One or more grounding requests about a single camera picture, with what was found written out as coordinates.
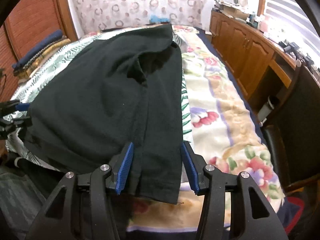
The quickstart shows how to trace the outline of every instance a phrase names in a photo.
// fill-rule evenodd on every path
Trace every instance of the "blue cloth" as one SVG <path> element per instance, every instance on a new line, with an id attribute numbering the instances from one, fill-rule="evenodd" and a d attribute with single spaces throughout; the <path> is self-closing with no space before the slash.
<path id="1" fill-rule="evenodd" d="M 224 65 L 224 60 L 220 57 L 220 55 L 218 54 L 218 52 L 215 50 L 215 48 L 211 45 L 211 42 L 206 38 L 205 36 L 205 31 L 200 29 L 200 28 L 197 28 L 196 29 L 199 31 L 199 34 L 198 37 L 203 41 L 203 43 L 206 45 L 206 47 L 208 48 L 208 50 L 214 54 Z M 251 117 L 251 120 L 253 121 L 253 124 L 254 124 L 254 127 L 255 127 L 255 131 L 256 131 L 256 134 L 260 137 L 261 139 L 261 142 L 264 144 L 264 145 L 267 145 L 266 143 L 266 140 L 264 139 L 263 135 L 262 135 L 262 132 L 261 132 L 261 129 L 260 129 L 260 126 L 259 126 L 259 122 L 256 118 L 256 116 L 254 115 L 251 107 L 249 106 L 248 102 L 244 99 L 244 96 L 242 94 L 242 91 L 235 79 L 235 77 L 232 75 L 231 71 L 226 67 L 226 70 L 228 72 L 228 77 L 229 79 L 231 80 L 231 82 L 233 83 L 233 85 L 235 86 L 241 100 L 244 102 L 244 106 L 245 108 L 250 112 L 250 117 Z"/>
<path id="2" fill-rule="evenodd" d="M 56 30 L 55 32 L 48 35 L 46 38 L 44 38 L 42 41 L 40 41 L 36 46 L 34 46 L 31 50 L 28 51 L 28 53 L 19 59 L 19 61 L 15 64 L 12 64 L 12 67 L 14 69 L 18 69 L 20 67 L 23 67 L 35 54 L 37 54 L 41 49 L 43 49 L 45 46 L 49 45 L 50 43 L 60 40 L 62 38 L 62 30 Z"/>
<path id="3" fill-rule="evenodd" d="M 19 112 L 28 111 L 30 104 L 28 103 L 20 103 L 16 105 L 16 110 Z"/>
<path id="4" fill-rule="evenodd" d="M 170 22 L 168 18 L 159 18 L 156 15 L 151 15 L 150 22 L 152 23 L 161 23 L 161 22 Z"/>

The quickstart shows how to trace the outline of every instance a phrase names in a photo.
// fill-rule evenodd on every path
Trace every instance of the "floral blanket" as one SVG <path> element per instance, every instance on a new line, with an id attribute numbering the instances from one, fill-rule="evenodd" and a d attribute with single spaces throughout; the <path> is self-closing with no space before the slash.
<path id="1" fill-rule="evenodd" d="M 188 52 L 182 54 L 186 84 L 182 96 L 188 99 L 192 131 L 184 134 L 191 133 L 194 152 L 223 172 L 236 175 L 249 172 L 277 212 L 284 194 L 272 169 L 270 153 L 255 133 L 250 113 L 229 80 L 225 66 L 204 45 L 195 28 L 173 28 L 188 44 Z M 191 191 L 188 182 L 181 184 L 177 205 L 136 198 L 127 230 L 196 231 L 203 199 Z M 226 227 L 230 218 L 231 196 L 226 194 Z"/>

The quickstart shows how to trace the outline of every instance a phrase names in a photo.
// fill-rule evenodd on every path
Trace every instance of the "chair backrest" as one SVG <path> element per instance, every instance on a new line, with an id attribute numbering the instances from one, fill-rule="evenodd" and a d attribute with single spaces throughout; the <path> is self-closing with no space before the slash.
<path id="1" fill-rule="evenodd" d="M 319 221 L 320 221 L 320 204 L 316 207 L 316 210 L 311 216 L 311 219 L 305 225 L 303 231 L 298 235 L 295 240 L 311 240 L 311 239 L 320 239 L 320 230 L 319 230 Z"/>
<path id="2" fill-rule="evenodd" d="M 320 175 L 320 85 L 302 66 L 295 71 L 286 98 L 267 119 L 282 137 L 289 184 Z"/>

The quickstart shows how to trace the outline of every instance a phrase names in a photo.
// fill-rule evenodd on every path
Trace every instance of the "window blind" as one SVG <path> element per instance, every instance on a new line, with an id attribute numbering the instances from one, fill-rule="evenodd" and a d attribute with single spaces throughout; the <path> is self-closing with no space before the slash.
<path id="1" fill-rule="evenodd" d="M 264 14 L 280 19 L 297 30 L 304 43 L 320 57 L 320 38 L 295 0 L 266 0 Z"/>

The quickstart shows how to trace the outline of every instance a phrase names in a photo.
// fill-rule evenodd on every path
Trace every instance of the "stack of folded clothes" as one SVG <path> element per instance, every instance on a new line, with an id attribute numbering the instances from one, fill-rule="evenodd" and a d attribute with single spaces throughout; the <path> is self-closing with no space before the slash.
<path id="1" fill-rule="evenodd" d="M 19 78 L 20 83 L 29 80 L 54 53 L 70 42 L 61 30 L 53 32 L 12 65 L 13 75 Z"/>

